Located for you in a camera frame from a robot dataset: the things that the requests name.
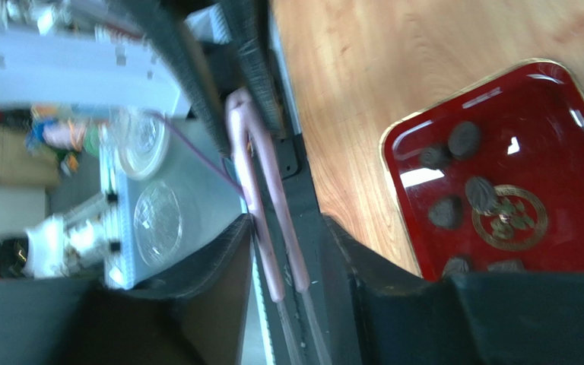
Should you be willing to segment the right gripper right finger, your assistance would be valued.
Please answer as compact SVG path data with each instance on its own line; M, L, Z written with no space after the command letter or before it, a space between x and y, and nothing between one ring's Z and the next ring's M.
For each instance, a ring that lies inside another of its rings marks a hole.
M477 272L436 282L324 219L336 364L584 364L584 274Z

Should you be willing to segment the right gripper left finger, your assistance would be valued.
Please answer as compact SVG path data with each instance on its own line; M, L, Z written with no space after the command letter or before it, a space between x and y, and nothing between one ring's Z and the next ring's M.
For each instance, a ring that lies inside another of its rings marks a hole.
M251 278L248 214L134 290L0 279L0 364L237 364Z

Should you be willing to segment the red lacquer tray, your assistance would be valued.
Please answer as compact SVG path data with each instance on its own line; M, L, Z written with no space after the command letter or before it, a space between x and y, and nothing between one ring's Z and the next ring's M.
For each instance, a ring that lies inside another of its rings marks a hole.
M461 122L481 130L478 152L451 155L441 170L421 166L421 151L448 147ZM526 59L390 125L379 154L421 276L441 277L446 262L467 257L485 271L518 259L528 271L584 272L584 90L564 64ZM465 196L473 176L498 195L492 215ZM430 223L430 206L447 195L463 204L460 228Z

